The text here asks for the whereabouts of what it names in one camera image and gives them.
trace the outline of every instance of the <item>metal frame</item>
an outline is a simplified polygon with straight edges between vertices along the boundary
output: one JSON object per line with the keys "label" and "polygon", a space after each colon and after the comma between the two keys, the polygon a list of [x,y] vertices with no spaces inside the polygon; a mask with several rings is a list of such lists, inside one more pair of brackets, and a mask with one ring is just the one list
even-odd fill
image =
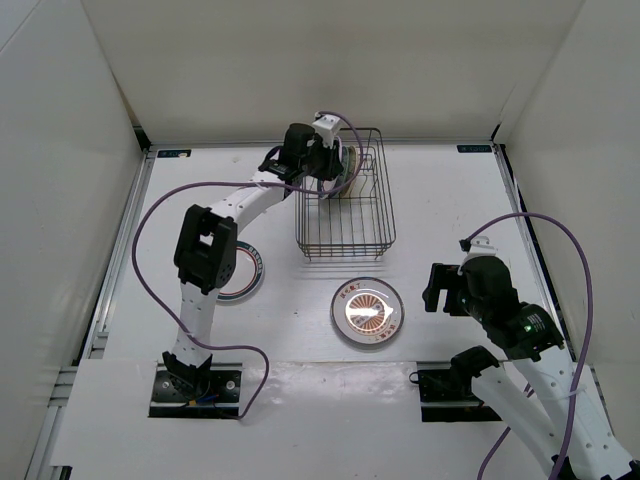
{"label": "metal frame", "polygon": [[[504,186],[506,188],[507,197],[509,197],[509,202],[511,203],[511,209],[514,211],[514,213],[522,212],[519,202],[520,196],[518,192],[518,186],[511,180],[511,175],[509,174],[509,169],[507,167],[507,161],[502,154],[502,149],[495,143],[491,143],[491,146],[496,157],[496,162],[498,163],[500,175],[502,176],[502,182],[504,183]],[[527,223],[524,217],[516,218],[515,221],[518,224],[518,230],[520,230],[522,242],[524,243],[527,256],[529,257],[529,262],[531,263],[531,267],[535,275],[536,285],[538,285],[538,289],[540,290],[540,296],[542,297],[544,308],[545,310],[547,310],[547,312],[549,312],[556,325],[558,325],[559,328],[563,328],[562,322],[558,317],[558,312],[553,302],[553,297],[551,296],[551,291],[549,290],[549,286],[547,285],[547,281],[544,277],[544,271],[542,270],[540,259],[538,258],[538,254],[535,250],[535,247],[533,246],[533,240],[531,238],[531,234],[529,233]]]}
{"label": "metal frame", "polygon": [[118,235],[111,253],[109,266],[107,267],[102,288],[100,289],[100,294],[96,302],[96,307],[91,318],[89,331],[87,332],[82,355],[80,356],[81,359],[89,358],[91,356],[97,334],[104,332],[108,328],[108,319],[114,303],[115,292],[124,274],[125,269],[122,267],[123,265],[126,265],[126,258],[131,249],[131,242],[133,241],[134,233],[133,227],[134,225],[137,225],[138,218],[140,217],[155,157],[155,152],[152,153],[145,151],[143,153],[140,168],[133,185],[131,186],[131,190],[129,191],[124,215],[120,223]]}
{"label": "metal frame", "polygon": [[77,370],[77,367],[65,367],[58,373],[25,480],[62,480],[67,478],[69,468],[51,466],[50,461]]}

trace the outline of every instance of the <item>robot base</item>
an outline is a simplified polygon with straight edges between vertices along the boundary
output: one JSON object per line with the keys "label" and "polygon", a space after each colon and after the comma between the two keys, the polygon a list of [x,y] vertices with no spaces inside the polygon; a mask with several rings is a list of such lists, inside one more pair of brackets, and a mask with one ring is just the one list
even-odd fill
{"label": "robot base", "polygon": [[173,387],[171,375],[164,365],[158,365],[149,403],[149,417],[227,419],[228,416],[238,415],[242,372],[215,365],[210,370],[209,379],[210,387],[206,395],[188,399]]}

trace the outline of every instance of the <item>white floor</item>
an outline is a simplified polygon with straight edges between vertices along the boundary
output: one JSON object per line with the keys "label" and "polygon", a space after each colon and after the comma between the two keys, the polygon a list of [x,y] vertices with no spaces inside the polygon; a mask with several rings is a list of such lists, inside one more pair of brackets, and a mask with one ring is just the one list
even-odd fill
{"label": "white floor", "polygon": [[[248,179],[265,148],[194,150],[189,158],[157,159],[145,198],[201,180]],[[266,278],[244,304],[216,310],[212,342],[248,343],[276,362],[271,380],[243,423],[148,419],[155,361],[171,349],[176,326],[138,285],[127,265],[110,313],[104,359],[81,364],[53,461],[77,478],[475,478],[503,424],[423,424],[416,361],[448,361],[475,345],[491,347],[469,318],[427,314],[421,293],[434,262],[459,263],[458,240],[510,212],[493,154],[459,154],[455,146],[387,146],[397,241],[375,264],[309,264],[294,238],[294,199],[273,207],[242,234],[261,253]],[[184,211],[209,205],[227,190],[184,192],[160,208],[141,240],[149,283],[177,308],[173,250]],[[521,298],[540,303],[515,221],[489,232]],[[405,303],[398,337],[378,351],[360,351],[334,331],[329,305],[355,276],[390,283]],[[502,352],[493,352],[504,358]],[[217,361],[247,367],[242,401],[261,365],[250,354]],[[515,438],[496,456],[489,479],[543,478]]]}

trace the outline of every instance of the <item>white wall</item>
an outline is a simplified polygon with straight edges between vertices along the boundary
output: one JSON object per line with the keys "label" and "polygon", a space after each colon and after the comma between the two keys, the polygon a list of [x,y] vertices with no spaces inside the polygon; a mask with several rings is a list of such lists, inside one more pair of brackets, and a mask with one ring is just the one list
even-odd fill
{"label": "white wall", "polygon": [[513,126],[582,0],[83,0],[155,141],[280,138],[335,109],[389,136]]}
{"label": "white wall", "polygon": [[23,478],[77,353],[140,160],[79,0],[35,3],[0,8],[3,479]]}
{"label": "white wall", "polygon": [[[528,209],[565,222],[585,248],[595,293],[589,358],[614,427],[638,456],[640,420],[628,413],[640,403],[639,88],[640,3],[588,0],[507,144]],[[535,223],[535,229],[579,340],[580,262],[555,227]]]}

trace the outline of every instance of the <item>metal wire rack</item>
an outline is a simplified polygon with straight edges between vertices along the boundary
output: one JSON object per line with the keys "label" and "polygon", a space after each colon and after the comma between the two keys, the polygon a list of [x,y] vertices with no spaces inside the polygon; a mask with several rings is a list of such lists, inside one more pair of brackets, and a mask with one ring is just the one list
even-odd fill
{"label": "metal wire rack", "polygon": [[[353,187],[342,197],[296,193],[296,241],[309,259],[362,257],[377,259],[396,239],[389,175],[377,128],[358,128],[364,144],[364,163]],[[359,149],[353,132],[340,131],[343,146]],[[315,190],[317,180],[306,178]]]}

